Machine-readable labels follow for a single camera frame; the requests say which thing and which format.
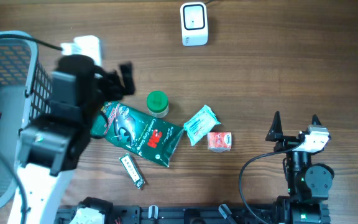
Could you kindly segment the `green 3M gloves package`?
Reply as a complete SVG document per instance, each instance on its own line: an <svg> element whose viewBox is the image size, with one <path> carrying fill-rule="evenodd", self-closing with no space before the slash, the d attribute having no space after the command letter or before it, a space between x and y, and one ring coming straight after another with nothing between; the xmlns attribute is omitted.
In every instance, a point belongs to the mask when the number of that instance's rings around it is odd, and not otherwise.
<svg viewBox="0 0 358 224"><path fill-rule="evenodd" d="M92 135L164 167L169 166L183 133L182 127L118 101L104 104L91 129Z"/></svg>

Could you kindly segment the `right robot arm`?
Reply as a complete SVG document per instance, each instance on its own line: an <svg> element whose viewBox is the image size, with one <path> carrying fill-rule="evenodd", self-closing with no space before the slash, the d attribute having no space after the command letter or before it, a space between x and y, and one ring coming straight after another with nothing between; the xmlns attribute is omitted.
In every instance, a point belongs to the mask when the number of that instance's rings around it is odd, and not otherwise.
<svg viewBox="0 0 358 224"><path fill-rule="evenodd" d="M312 163L311 156L324 151L331 140L328 129L316 115L307 129L297 136L283 133L280 112L276 111L265 138L275 143L274 152L284 152L283 171L288 195L273 203L270 221L284 224L330 224L329 198L334 171L322 163Z"/></svg>

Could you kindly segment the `red tissue pack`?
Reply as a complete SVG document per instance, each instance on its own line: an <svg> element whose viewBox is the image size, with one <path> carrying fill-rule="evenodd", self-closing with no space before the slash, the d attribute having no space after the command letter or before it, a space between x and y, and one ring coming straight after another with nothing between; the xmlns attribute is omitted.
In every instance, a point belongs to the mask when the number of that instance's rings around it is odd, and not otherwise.
<svg viewBox="0 0 358 224"><path fill-rule="evenodd" d="M232 147L231 132L210 132L207 134L208 149L213 152L230 151Z"/></svg>

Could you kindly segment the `green white candy bar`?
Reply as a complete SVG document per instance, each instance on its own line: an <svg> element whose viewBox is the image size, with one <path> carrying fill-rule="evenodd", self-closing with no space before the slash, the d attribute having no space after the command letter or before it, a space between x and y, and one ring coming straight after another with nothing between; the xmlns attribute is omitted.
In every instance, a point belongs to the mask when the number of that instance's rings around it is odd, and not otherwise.
<svg viewBox="0 0 358 224"><path fill-rule="evenodd" d="M123 165L126 172L129 174L129 177L133 181L134 185L138 189L141 189L145 184L145 180L144 180L142 174L139 172L131 155L129 153L126 153L124 156L122 156L119 159L119 161Z"/></svg>

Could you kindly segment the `green lid jar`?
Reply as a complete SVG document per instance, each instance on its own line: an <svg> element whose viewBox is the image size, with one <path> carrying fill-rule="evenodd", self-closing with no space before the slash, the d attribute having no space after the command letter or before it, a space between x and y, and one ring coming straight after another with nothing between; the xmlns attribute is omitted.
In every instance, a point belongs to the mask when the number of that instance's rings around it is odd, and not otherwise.
<svg viewBox="0 0 358 224"><path fill-rule="evenodd" d="M156 118L163 118L169 112L169 101L167 95L160 91L152 91L146 99L149 113Z"/></svg>

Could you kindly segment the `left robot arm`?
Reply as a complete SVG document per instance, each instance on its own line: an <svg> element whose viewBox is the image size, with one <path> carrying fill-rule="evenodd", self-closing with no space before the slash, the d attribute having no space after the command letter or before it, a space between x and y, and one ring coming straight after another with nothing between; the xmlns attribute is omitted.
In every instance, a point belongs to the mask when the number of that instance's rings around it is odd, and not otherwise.
<svg viewBox="0 0 358 224"><path fill-rule="evenodd" d="M107 72L85 55L61 57L52 73L49 112L19 134L18 181L9 223L53 223L101 107L133 95L133 65Z"/></svg>

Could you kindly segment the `teal wet wipes pack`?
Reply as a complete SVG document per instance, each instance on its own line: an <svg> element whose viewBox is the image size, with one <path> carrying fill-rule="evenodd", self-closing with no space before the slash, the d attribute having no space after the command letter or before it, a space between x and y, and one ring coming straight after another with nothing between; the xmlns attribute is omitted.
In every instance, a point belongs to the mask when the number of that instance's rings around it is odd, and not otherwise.
<svg viewBox="0 0 358 224"><path fill-rule="evenodd" d="M221 123L212 109L208 105L204 105L183 127L187 132L191 146L194 146L219 124Z"/></svg>

